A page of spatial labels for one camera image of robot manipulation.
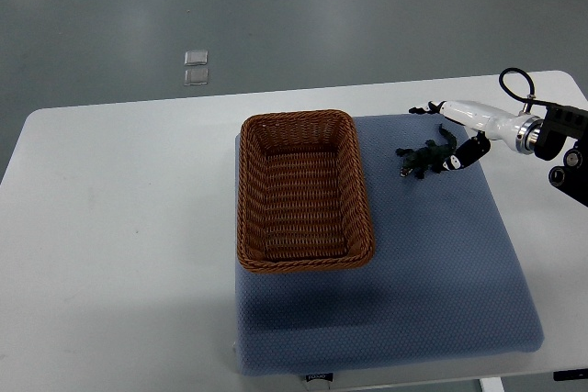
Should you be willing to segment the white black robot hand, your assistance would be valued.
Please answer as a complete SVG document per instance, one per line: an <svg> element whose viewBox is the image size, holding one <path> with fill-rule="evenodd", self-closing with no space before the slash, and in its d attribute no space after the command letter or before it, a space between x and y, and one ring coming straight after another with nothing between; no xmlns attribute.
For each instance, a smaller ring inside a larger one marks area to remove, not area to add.
<svg viewBox="0 0 588 392"><path fill-rule="evenodd" d="M424 107L412 107L410 114L440 114L477 134L465 141L442 162L442 169L460 170L478 161L491 148L492 141L503 141L514 152L529 155L534 152L535 143L543 119L525 111L517 115L497 107L473 101L429 102Z"/></svg>

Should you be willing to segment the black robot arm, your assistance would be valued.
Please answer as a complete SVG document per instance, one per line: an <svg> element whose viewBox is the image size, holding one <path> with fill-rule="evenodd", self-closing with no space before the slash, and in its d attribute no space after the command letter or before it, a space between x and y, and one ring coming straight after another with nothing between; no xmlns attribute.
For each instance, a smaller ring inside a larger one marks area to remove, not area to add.
<svg viewBox="0 0 588 392"><path fill-rule="evenodd" d="M561 193L587 206L587 111L551 104L539 130L534 154L562 162L548 172L549 183Z"/></svg>

